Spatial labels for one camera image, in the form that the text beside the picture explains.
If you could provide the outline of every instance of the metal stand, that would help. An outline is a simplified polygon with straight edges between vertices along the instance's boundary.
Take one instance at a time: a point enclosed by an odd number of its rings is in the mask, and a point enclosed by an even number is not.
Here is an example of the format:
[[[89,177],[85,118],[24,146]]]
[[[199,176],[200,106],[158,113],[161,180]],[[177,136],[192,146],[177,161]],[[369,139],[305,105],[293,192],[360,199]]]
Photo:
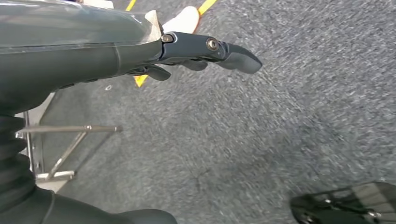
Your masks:
[[[29,124],[28,112],[24,113],[24,117],[27,125]],[[57,172],[65,160],[70,156],[70,154],[77,148],[82,140],[87,136],[89,132],[120,132],[122,131],[121,126],[28,126],[18,133],[22,133],[23,137],[27,140],[28,147],[28,157],[30,159],[30,170],[36,175],[38,182],[47,181],[58,181],[58,180],[71,180],[74,178],[75,171],[63,171]],[[31,141],[32,133],[54,133],[54,132],[79,132],[75,137],[73,142],[67,147],[66,151],[63,153],[61,158],[55,163],[54,167],[49,173],[36,174],[35,165],[33,158],[33,148]]]

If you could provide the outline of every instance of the prosthetic arm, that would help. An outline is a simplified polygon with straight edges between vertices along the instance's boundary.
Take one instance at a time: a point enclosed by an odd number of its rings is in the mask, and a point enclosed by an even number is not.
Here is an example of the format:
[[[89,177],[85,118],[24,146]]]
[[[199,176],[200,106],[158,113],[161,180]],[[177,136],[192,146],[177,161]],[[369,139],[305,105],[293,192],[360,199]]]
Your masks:
[[[35,185],[24,127],[14,115],[60,88],[124,74],[166,80],[156,64],[204,70],[207,63],[253,74],[262,64],[248,50],[213,37],[164,34],[155,13],[130,14],[46,0],[0,2],[0,223],[174,224],[160,210],[109,214]]]

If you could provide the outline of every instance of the gray carpet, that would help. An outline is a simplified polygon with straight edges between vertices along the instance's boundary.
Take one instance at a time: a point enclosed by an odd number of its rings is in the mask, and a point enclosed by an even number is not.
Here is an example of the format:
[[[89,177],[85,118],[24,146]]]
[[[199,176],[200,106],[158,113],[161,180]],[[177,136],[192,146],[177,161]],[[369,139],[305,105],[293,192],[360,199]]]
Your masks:
[[[137,0],[133,10],[166,21],[200,4]],[[110,212],[164,209],[181,224],[293,224],[292,196],[396,183],[395,6],[217,1],[198,32],[251,49],[265,68],[170,68],[170,80],[142,88],[123,76],[60,91],[45,124],[125,128],[90,136],[60,193]],[[44,139],[50,165],[72,136]]]

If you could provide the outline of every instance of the metal screw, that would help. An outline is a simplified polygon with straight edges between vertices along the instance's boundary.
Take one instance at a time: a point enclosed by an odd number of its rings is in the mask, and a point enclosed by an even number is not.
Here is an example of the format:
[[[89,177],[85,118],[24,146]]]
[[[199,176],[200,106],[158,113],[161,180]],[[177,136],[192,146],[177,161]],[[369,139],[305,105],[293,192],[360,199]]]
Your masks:
[[[209,50],[217,50],[219,48],[219,43],[215,39],[209,38],[206,41],[206,46]]]
[[[170,42],[173,42],[173,37],[172,37],[172,35],[165,34],[165,35],[161,36],[161,41],[164,43],[170,43]]]

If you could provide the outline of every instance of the yellow floor marking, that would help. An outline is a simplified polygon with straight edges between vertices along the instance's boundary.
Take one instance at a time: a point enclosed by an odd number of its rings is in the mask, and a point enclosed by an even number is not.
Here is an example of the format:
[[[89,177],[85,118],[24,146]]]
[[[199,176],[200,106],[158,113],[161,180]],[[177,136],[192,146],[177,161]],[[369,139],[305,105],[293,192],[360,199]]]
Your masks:
[[[132,7],[134,6],[135,2],[136,2],[136,0],[131,0],[131,1],[129,2],[129,5],[128,5],[127,9],[125,9],[125,10],[126,10],[126,11],[131,11],[131,9],[132,9]]]
[[[216,2],[217,0],[206,0],[201,7],[198,8],[198,12],[200,15],[203,15],[212,5]],[[127,7],[127,11],[130,11],[132,7],[134,6],[136,0],[131,0]],[[149,77],[148,75],[142,75],[142,76],[135,76],[135,82],[138,87],[141,87],[146,80],[146,78]]]
[[[203,15],[217,0],[206,0],[201,7],[198,8],[200,15]]]
[[[141,76],[135,76],[135,82],[138,87],[141,87],[144,83],[144,80],[149,77],[148,75],[141,75]]]

